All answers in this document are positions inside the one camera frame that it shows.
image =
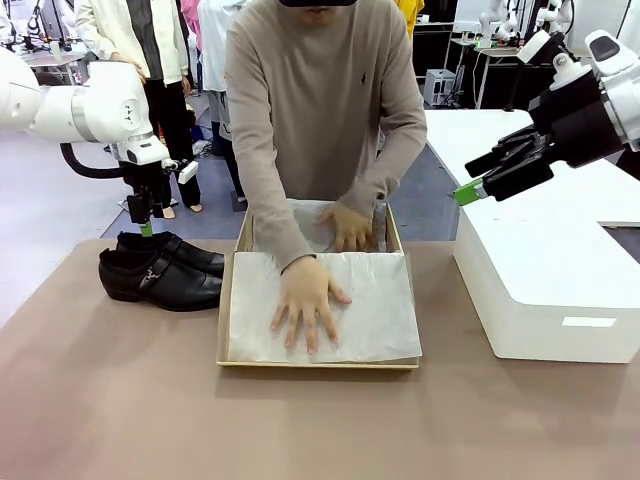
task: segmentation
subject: hand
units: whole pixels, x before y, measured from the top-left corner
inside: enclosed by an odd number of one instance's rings
[[[373,234],[373,214],[367,218],[335,202],[320,214],[318,221],[334,226],[336,239],[333,249],[336,252],[377,250],[377,242]]]
[[[140,64],[135,60],[131,60],[130,58],[120,55],[118,52],[113,52],[111,54],[111,61],[130,63],[131,65],[136,67],[136,72],[138,72],[138,76],[140,77],[140,81],[142,82],[142,84],[144,85],[145,83],[147,83],[147,77],[144,76],[144,70],[142,70],[142,67],[140,66]]]
[[[189,79],[184,75],[182,76],[182,91],[184,92],[185,97],[191,95],[191,83],[189,82]]]
[[[351,298],[331,278],[327,269],[313,257],[301,257],[289,265],[282,274],[280,305],[271,322],[271,329],[277,331],[289,321],[285,346],[295,347],[300,318],[304,321],[307,337],[307,352],[313,354],[318,349],[316,317],[324,322],[329,339],[338,343],[336,319],[329,307],[329,294],[338,303],[349,304]]]

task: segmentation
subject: green tape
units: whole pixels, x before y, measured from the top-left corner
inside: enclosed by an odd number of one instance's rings
[[[140,233],[142,233],[143,237],[151,237],[153,236],[153,229],[151,228],[151,221],[147,223],[140,224]]]
[[[455,192],[453,192],[453,198],[455,198],[458,205],[464,207],[470,203],[475,202],[476,200],[480,200],[478,196],[478,192],[476,192],[476,185],[482,184],[482,179],[478,178],[471,183],[467,183],[462,187],[458,188]]]

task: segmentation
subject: black cap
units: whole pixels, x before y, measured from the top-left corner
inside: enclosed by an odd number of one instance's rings
[[[347,7],[358,0],[280,0],[285,7]]]

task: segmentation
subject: shoe sole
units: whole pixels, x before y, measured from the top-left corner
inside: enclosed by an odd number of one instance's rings
[[[173,308],[173,307],[167,307],[165,305],[161,305],[158,302],[155,302],[149,298],[143,298],[134,293],[120,292],[117,290],[106,290],[106,292],[109,298],[111,298],[112,300],[117,300],[119,302],[128,302],[128,303],[147,302],[163,310],[167,310],[169,312],[197,312],[200,310],[209,310],[209,309],[218,308],[220,306],[220,299],[218,299],[217,302],[211,302],[205,305],[198,305],[198,306],[188,307],[188,308]]]

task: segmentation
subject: man's right hand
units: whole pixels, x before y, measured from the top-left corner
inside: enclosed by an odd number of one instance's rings
[[[289,322],[285,346],[295,346],[300,320],[306,329],[307,352],[318,349],[319,317],[327,329],[329,339],[338,342],[336,320],[329,307],[329,294],[341,304],[351,303],[351,298],[331,278],[327,269],[313,257],[301,257],[289,265],[282,274],[280,304],[273,316],[271,329],[277,331],[285,318]]]
[[[124,57],[120,55],[118,52],[113,52],[111,54],[111,61],[130,63],[131,65],[136,67],[136,71],[138,72],[138,76],[140,77],[140,81],[142,82],[142,84],[144,85],[145,83],[147,83],[147,78],[144,76],[144,71],[142,70],[142,67],[135,60],[131,60],[130,58]]]

